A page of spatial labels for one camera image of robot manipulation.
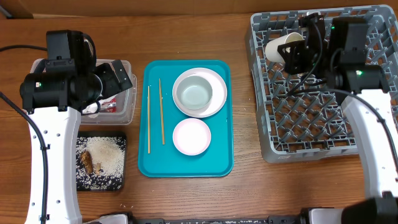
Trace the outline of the red snack wrapper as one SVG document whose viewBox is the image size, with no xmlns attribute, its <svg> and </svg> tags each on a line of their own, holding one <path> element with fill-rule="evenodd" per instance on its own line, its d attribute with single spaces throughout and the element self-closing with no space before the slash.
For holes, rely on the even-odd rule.
<svg viewBox="0 0 398 224">
<path fill-rule="evenodd" d="M 117 103 L 116 103 L 115 98 L 112 98 L 110 100 L 105 100 L 101 104 L 100 112 L 101 113 L 115 113 L 117 111 L 116 107 L 117 107 Z"/>
</svg>

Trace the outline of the white napkin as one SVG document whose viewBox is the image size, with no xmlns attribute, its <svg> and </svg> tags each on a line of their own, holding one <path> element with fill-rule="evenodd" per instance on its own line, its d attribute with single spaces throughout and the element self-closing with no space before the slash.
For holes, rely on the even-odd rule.
<svg viewBox="0 0 398 224">
<path fill-rule="evenodd" d="M 88 105 L 82 112 L 82 115 L 91 115 L 91 114 L 96 114 L 99 113 L 101 110 L 101 106 L 102 104 L 105 102 L 106 100 L 98 100 L 95 103 L 92 103 L 90 105 Z"/>
</svg>

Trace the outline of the white cup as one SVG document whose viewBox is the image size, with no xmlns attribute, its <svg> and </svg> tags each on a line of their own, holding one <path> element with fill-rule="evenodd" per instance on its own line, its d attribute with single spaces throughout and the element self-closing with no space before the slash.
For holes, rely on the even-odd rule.
<svg viewBox="0 0 398 224">
<path fill-rule="evenodd" d="M 270 42 L 267 43 L 265 47 L 265 55 L 266 59 L 268 59 L 271 62 L 277 62 L 277 63 L 284 63 L 284 59 L 278 53 L 278 47 L 280 45 L 288 44 L 290 42 L 295 42 L 295 41 L 301 41 L 304 40 L 303 36 L 297 32 L 293 32 L 291 34 L 284 35 L 282 37 L 276 38 Z"/>
</svg>

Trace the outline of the small white dish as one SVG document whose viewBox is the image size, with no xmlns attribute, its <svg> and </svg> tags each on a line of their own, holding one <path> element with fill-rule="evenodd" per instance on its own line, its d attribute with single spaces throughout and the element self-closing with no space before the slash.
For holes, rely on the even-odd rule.
<svg viewBox="0 0 398 224">
<path fill-rule="evenodd" d="M 186 156 L 197 156 L 207 150 L 211 142 L 211 131 L 200 119 L 187 118 L 176 125 L 172 140 L 179 152 Z"/>
</svg>

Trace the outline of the brown food scrap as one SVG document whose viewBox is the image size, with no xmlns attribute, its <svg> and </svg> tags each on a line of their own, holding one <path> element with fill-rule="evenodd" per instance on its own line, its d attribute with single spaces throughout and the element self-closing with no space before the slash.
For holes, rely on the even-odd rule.
<svg viewBox="0 0 398 224">
<path fill-rule="evenodd" d="M 82 152 L 82 154 L 80 155 L 80 160 L 85 167 L 86 173 L 91 174 L 93 172 L 91 154 L 88 151 Z"/>
</svg>

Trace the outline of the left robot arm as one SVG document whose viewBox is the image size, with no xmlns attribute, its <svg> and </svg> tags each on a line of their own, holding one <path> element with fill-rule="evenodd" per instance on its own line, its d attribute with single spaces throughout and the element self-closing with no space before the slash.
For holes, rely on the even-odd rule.
<svg viewBox="0 0 398 224">
<path fill-rule="evenodd" d="M 76 139 L 89 105 L 132 87 L 120 60 L 36 60 L 20 86 L 32 146 L 27 223 L 81 223 Z"/>
</svg>

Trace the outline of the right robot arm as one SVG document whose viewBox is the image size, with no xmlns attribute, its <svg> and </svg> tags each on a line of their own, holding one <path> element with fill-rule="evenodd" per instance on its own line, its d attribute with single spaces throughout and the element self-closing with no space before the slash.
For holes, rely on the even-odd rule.
<svg viewBox="0 0 398 224">
<path fill-rule="evenodd" d="M 291 75 L 315 75 L 307 91 L 333 92 L 349 121 L 364 172 L 366 198 L 343 209 L 306 208 L 296 223 L 396 223 L 397 130 L 391 112 L 389 83 L 379 65 L 366 63 L 368 23 L 360 17 L 337 17 L 330 33 L 318 13 L 299 19 L 305 40 L 278 46 Z"/>
</svg>

